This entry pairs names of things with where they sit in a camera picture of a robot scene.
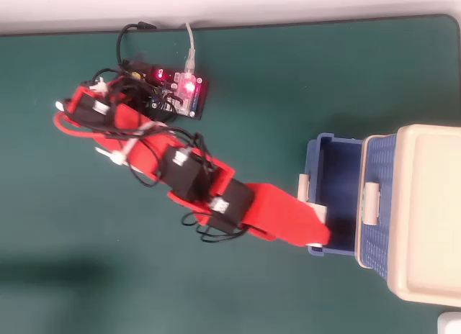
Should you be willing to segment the red straight gripper finger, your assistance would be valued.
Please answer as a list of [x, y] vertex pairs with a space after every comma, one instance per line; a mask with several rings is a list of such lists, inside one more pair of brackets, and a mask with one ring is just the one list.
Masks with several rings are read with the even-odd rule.
[[330, 230], [308, 204], [271, 184], [252, 184], [251, 225], [271, 225], [274, 239], [297, 247], [327, 244]]

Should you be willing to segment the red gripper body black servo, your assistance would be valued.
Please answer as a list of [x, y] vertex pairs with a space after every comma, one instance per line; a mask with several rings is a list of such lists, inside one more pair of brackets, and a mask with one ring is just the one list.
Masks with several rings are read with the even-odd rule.
[[255, 193], [244, 183], [231, 179], [222, 194], [211, 196], [209, 187], [199, 185], [198, 199], [207, 205], [209, 214], [196, 214], [196, 232], [199, 234], [244, 234], [248, 227], [243, 218]]

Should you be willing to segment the red curved gripper finger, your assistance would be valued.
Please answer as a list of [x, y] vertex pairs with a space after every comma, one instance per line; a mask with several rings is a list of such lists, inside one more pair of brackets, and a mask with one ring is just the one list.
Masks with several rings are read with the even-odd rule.
[[274, 241], [274, 234], [271, 225], [250, 225], [248, 223], [241, 224], [241, 229], [246, 229], [246, 232], [254, 237], [265, 240]]

